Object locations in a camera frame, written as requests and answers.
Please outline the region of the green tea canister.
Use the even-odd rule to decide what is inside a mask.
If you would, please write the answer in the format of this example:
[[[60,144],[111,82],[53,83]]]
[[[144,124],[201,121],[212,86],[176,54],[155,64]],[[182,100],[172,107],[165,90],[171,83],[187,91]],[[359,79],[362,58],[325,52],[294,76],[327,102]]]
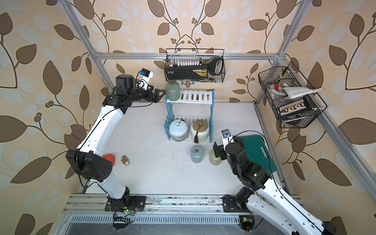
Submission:
[[[177,101],[181,97],[180,86],[177,82],[168,82],[165,85],[166,97],[170,101]]]

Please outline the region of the yellow-green tea canister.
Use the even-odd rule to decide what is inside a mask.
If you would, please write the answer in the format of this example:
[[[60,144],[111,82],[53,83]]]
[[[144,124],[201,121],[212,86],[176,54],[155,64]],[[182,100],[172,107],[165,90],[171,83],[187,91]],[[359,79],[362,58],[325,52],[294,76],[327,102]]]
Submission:
[[[213,149],[210,151],[209,161],[210,161],[210,163],[211,163],[212,165],[215,165],[215,166],[220,165],[221,162],[222,162],[222,160],[221,160],[220,157],[219,157],[219,158],[216,157],[215,152],[214,152]]]

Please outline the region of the blue white wooden shelf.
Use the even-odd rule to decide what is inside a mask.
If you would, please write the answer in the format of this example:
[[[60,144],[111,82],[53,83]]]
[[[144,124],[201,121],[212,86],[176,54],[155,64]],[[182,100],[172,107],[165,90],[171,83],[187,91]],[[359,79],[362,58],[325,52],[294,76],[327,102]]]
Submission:
[[[164,130],[167,138],[171,140],[169,127],[174,120],[183,119],[187,126],[191,127],[196,120],[201,119],[208,124],[208,139],[211,142],[213,136],[214,90],[182,90],[180,93],[179,100],[171,101],[168,98],[164,99],[167,110],[167,116],[164,121]]]

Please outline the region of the blue tea canister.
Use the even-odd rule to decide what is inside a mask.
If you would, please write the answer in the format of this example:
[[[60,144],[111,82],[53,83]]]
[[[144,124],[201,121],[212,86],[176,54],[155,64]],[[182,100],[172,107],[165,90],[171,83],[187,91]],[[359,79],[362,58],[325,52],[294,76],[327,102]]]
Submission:
[[[201,146],[194,146],[190,150],[191,160],[198,164],[203,161],[204,149]]]

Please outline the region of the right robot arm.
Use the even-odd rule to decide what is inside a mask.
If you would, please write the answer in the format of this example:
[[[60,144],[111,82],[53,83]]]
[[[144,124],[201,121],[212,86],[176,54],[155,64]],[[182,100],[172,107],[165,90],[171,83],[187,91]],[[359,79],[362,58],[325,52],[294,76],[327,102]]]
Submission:
[[[333,223],[316,218],[277,183],[264,141],[259,149],[261,156],[267,159],[266,167],[256,163],[247,153],[243,137],[232,136],[225,130],[222,141],[221,146],[213,145],[213,150],[217,157],[227,160],[233,174],[244,185],[236,195],[239,206],[257,213],[285,235],[336,233],[337,228]]]

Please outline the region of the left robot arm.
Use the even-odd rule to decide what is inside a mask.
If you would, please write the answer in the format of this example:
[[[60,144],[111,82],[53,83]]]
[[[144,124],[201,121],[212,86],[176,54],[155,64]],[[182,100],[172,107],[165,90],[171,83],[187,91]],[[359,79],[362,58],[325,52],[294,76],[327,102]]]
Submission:
[[[106,144],[123,115],[134,102],[145,100],[158,103],[165,95],[149,84],[153,73],[139,71],[136,77],[121,74],[116,86],[105,98],[99,117],[89,134],[77,148],[66,153],[66,159],[76,174],[96,183],[106,194],[111,211],[123,212],[133,208],[129,188],[124,186],[112,172],[113,164],[104,158]]]

